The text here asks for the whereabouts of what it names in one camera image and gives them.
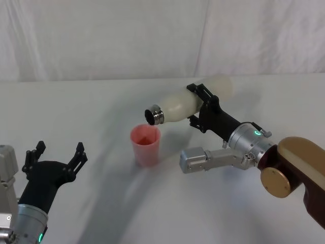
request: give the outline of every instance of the pink cup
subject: pink cup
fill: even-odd
[[[160,131],[156,126],[138,125],[130,134],[136,161],[143,167],[158,164]]]

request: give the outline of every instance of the white table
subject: white table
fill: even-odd
[[[144,109],[198,79],[80,81],[0,85],[0,143],[25,151],[44,140],[40,160],[68,162],[79,141],[89,161],[62,186],[43,243],[235,244],[324,243],[325,230],[306,213],[304,187],[289,197],[268,194],[252,168],[183,174],[184,148],[221,148],[188,121],[159,126],[161,164],[135,166],[129,141]],[[235,93],[222,108],[239,121],[297,135],[325,148],[325,74],[232,77]],[[16,175],[17,195],[26,179]]]

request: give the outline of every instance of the white curtain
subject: white curtain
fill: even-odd
[[[324,0],[0,0],[3,82],[324,71]]]

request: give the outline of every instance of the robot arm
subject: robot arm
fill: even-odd
[[[26,152],[22,171],[28,184],[17,203],[13,189],[14,174],[18,172],[15,152],[11,146],[0,146],[0,243],[40,243],[47,231],[47,214],[57,190],[73,182],[87,161],[81,142],[68,164],[38,162],[44,150],[45,144],[40,141],[35,150]]]
[[[271,132],[255,123],[240,123],[225,113],[218,97],[203,84],[191,84],[187,89],[203,100],[199,118],[190,116],[190,125],[203,133],[216,133],[223,139],[224,149],[184,150],[180,158],[182,171],[192,173],[227,165],[243,170],[257,167],[265,189],[280,198],[303,183],[306,209],[325,228],[325,150],[300,137],[284,138],[276,145],[269,139]]]

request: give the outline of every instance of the white wall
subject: white wall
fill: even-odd
[[[0,81],[325,71],[323,0],[0,0]]]

